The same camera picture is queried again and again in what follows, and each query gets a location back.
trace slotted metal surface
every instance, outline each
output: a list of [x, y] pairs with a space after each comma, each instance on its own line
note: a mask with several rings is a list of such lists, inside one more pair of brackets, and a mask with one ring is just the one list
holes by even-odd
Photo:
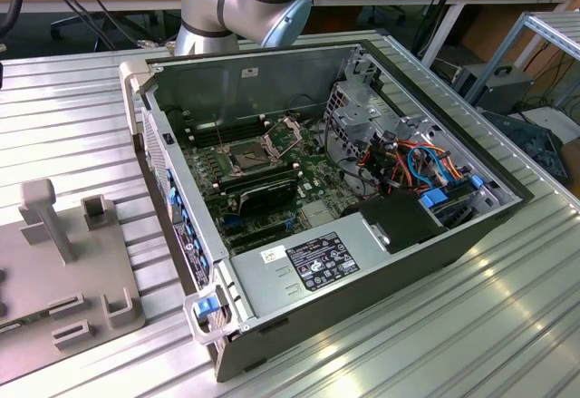
[[[148, 324], [5, 385], [0, 395], [578, 396], [578, 201], [392, 39], [363, 32], [298, 43], [361, 38], [527, 185], [533, 202], [453, 266], [218, 384], [180, 310], [183, 291], [131, 150], [117, 77], [128, 56], [165, 53], [6, 62], [0, 223], [19, 218], [22, 180], [51, 176], [58, 209], [96, 193], [115, 200]], [[396, 85], [384, 90], [406, 103]]]
[[580, 13], [533, 13], [525, 25], [580, 60]]

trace blue clip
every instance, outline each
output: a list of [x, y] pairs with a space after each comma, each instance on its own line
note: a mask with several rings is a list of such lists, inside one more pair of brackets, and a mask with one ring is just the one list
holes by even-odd
[[433, 206], [446, 201], [447, 198], [448, 197], [445, 195], [445, 193], [441, 191], [441, 188], [436, 188], [424, 192], [420, 198], [420, 201], [422, 201], [427, 208], [432, 208]]
[[205, 318], [209, 314], [217, 312], [220, 308], [221, 305], [216, 296], [202, 298], [193, 306], [193, 310], [198, 318]]
[[175, 189], [175, 187], [172, 187], [169, 190], [169, 203], [172, 205], [175, 205], [175, 195], [177, 194], [177, 190]]
[[471, 176], [471, 183], [475, 188], [480, 189], [481, 187], [483, 187], [483, 184], [485, 182], [480, 176], [474, 174], [473, 176]]

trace power supply label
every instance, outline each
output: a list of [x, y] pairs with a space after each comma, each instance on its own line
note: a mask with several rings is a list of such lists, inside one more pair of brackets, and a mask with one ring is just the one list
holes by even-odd
[[360, 268], [336, 232], [286, 251], [304, 286], [315, 291]]

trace table leg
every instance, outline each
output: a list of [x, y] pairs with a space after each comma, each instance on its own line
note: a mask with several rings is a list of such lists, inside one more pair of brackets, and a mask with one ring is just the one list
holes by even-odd
[[[554, 8], [555, 12], [561, 12], [561, 11], [565, 11], [568, 6], [572, 4], [572, 0], [565, 0], [565, 2], [556, 5], [556, 8]], [[514, 65], [516, 67], [523, 67], [524, 63], [527, 62], [527, 59], [529, 58], [529, 56], [537, 49], [537, 46], [540, 44], [540, 42], [544, 40], [544, 37], [542, 37], [541, 35], [534, 35], [534, 38], [532, 38], [532, 41], [529, 42], [529, 44], [526, 46], [526, 48], [522, 51], [522, 53], [519, 55], [519, 57], [516, 59], [516, 62], [514, 63]]]
[[447, 13], [445, 14], [445, 17], [443, 17], [443, 21], [441, 22], [437, 33], [435, 33], [433, 40], [427, 48], [427, 52], [421, 60], [425, 67], [431, 67], [433, 61], [435, 61], [437, 53], [439, 53], [441, 46], [445, 43], [445, 40], [450, 34], [451, 29], [453, 29], [455, 22], [457, 22], [457, 19], [459, 18], [459, 15], [461, 14], [464, 6], [465, 3], [463, 1], [458, 1], [456, 4], [451, 5], [449, 10], [447, 10]]

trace motherboard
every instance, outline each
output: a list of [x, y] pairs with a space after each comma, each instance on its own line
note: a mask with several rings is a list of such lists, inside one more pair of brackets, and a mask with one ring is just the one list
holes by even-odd
[[365, 194], [327, 159], [320, 121], [300, 120], [262, 115], [186, 131], [186, 162], [231, 253], [333, 221]]

